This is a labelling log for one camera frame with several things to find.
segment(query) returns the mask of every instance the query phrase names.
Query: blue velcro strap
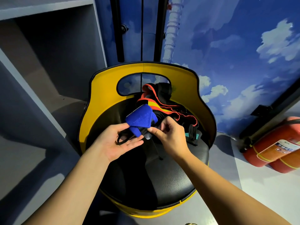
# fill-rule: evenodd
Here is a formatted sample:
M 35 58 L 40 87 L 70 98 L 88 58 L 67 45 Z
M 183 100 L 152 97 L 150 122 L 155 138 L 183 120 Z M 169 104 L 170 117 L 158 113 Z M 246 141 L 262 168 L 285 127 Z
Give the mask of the blue velcro strap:
M 152 108 L 148 104 L 144 104 L 129 114 L 125 121 L 130 125 L 130 131 L 136 136 L 139 137 L 142 133 L 139 130 L 140 128 L 150 128 L 151 123 L 158 121 L 156 115 L 153 113 Z

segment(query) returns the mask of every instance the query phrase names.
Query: black door handle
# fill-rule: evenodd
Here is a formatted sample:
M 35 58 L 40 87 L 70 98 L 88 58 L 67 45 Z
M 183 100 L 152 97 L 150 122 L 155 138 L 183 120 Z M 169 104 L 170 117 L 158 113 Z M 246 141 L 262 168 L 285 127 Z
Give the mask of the black door handle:
M 154 58 L 153 58 L 153 61 L 157 61 L 157 62 L 160 62 L 161 49 L 163 47 L 164 29 L 165 29 L 168 2 L 169 0 L 158 0 Z
M 115 31 L 115 46 L 117 49 L 118 62 L 124 62 L 124 49 L 122 38 L 122 25 L 121 25 L 121 12 L 119 0 L 110 0 L 110 6 L 112 9 L 112 22 Z

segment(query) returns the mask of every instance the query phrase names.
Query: black leather cushion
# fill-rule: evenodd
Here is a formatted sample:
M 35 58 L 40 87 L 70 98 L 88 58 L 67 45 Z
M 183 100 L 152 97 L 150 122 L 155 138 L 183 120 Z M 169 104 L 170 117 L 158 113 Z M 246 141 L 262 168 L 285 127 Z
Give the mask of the black leather cushion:
M 135 107 L 136 99 L 120 102 L 104 112 L 95 122 L 87 139 L 89 147 L 108 125 L 121 123 Z M 188 144 L 190 151 L 208 164 L 208 146 Z M 181 167 L 163 149 L 161 143 L 144 140 L 137 147 L 110 163 L 100 189 L 115 201 L 139 210 L 168 208 L 194 192 Z

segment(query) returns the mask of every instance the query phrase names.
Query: safety harness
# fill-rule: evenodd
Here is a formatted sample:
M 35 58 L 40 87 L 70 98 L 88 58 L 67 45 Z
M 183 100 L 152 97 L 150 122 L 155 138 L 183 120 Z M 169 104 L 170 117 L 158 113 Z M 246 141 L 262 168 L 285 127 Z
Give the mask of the safety harness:
M 130 131 L 134 136 L 144 135 L 151 137 L 147 128 L 158 127 L 162 120 L 170 116 L 185 129 L 186 141 L 193 145 L 198 145 L 198 139 L 202 133 L 198 130 L 199 122 L 186 108 L 178 103 L 170 101 L 172 87 L 169 83 L 145 84 L 142 89 L 145 91 L 141 98 L 137 100 L 137 109 L 126 117 L 126 122 L 130 125 Z M 127 138 L 119 142 L 123 135 Z M 129 136 L 128 131 L 121 132 L 117 143 L 122 144 L 133 136 Z

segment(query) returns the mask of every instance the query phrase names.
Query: yellow reflective stripe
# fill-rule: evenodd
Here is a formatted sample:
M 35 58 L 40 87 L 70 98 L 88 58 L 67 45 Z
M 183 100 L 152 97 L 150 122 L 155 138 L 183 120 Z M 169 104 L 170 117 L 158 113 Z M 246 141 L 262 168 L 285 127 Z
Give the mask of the yellow reflective stripe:
M 255 147 L 254 147 L 254 146 L 252 146 L 252 147 L 253 147 L 254 151 L 256 152 L 256 154 L 257 154 L 259 157 L 261 157 L 263 160 L 265 160 L 265 162 L 273 162 L 273 160 L 268 160 L 268 159 L 264 158 L 263 156 L 261 156 L 261 155 L 256 151 Z
M 296 168 L 296 167 L 293 167 L 293 166 L 291 166 L 291 165 L 288 165 L 286 162 L 284 162 L 282 159 L 280 159 L 281 160 L 281 162 L 283 162 L 285 165 L 287 165 L 288 167 L 290 167 L 290 168 L 292 168 L 292 169 L 298 169 L 298 168 Z
M 156 106 L 160 108 L 162 111 L 171 112 L 171 110 L 162 109 L 157 103 L 148 101 L 149 106 Z

